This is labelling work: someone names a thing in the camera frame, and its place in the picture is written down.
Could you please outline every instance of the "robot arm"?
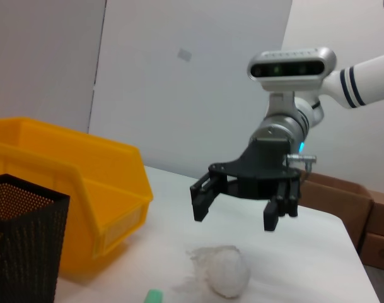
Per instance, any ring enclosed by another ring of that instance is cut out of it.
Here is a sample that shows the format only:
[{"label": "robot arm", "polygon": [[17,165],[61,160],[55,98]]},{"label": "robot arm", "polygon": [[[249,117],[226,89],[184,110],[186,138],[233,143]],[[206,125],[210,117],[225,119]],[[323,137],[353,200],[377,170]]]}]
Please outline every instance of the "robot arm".
[{"label": "robot arm", "polygon": [[307,174],[315,156],[299,154],[310,128],[323,119],[319,95],[330,95],[351,109],[384,100],[384,56],[333,71],[335,54],[326,47],[264,52],[248,65],[248,75],[270,92],[269,106],[239,159],[214,163],[191,188],[196,221],[202,221],[220,193],[245,199],[269,200],[265,230],[278,218],[296,217],[303,162]]}]

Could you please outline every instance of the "white table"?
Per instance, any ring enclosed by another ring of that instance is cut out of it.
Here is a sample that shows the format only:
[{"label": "white table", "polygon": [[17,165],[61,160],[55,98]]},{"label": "white table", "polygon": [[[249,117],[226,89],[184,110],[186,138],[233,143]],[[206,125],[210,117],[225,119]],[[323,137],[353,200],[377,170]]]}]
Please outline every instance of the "white table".
[{"label": "white table", "polygon": [[220,195],[202,223],[193,221],[189,187],[195,179],[146,168],[154,201],[145,226],[125,251],[92,278],[59,279],[56,302],[142,303],[150,288],[165,303],[217,303],[190,288],[187,251],[236,245],[252,269],[250,285],[232,303],[378,303],[340,219],[300,207],[264,232],[265,201]]}]

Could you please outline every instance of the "yellow plastic bin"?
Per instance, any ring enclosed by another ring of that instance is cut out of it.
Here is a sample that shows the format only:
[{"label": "yellow plastic bin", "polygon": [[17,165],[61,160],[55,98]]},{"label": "yellow plastic bin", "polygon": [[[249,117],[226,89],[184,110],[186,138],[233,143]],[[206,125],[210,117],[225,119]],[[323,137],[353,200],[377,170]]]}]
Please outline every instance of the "yellow plastic bin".
[{"label": "yellow plastic bin", "polygon": [[137,148],[28,118],[0,119],[0,174],[70,195],[61,267],[87,270],[146,219],[153,194]]}]

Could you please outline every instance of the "white wall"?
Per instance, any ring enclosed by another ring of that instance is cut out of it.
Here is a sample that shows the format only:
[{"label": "white wall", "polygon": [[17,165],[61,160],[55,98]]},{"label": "white wall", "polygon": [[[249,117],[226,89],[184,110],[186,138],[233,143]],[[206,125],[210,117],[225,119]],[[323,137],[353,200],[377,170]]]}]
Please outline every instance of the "white wall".
[{"label": "white wall", "polygon": [[[383,1],[294,0],[283,48],[319,45],[336,52],[337,69],[384,54]],[[384,101],[354,110],[321,103],[325,119],[305,145],[318,155],[315,172],[384,192]]]},{"label": "white wall", "polygon": [[86,131],[105,0],[0,0],[0,117]]},{"label": "white wall", "polygon": [[267,106],[248,62],[281,48],[290,7],[109,0],[90,132],[138,146],[147,165],[194,177],[239,157]]}]

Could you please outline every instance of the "floor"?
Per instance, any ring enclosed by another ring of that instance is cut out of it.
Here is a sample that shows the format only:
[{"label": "floor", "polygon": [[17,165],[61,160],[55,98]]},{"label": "floor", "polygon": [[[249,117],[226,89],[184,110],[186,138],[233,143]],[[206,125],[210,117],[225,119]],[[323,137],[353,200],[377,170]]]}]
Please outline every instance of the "floor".
[{"label": "floor", "polygon": [[374,286],[376,295],[381,303],[384,303],[384,270],[378,268],[364,266],[368,274],[369,280]]}]

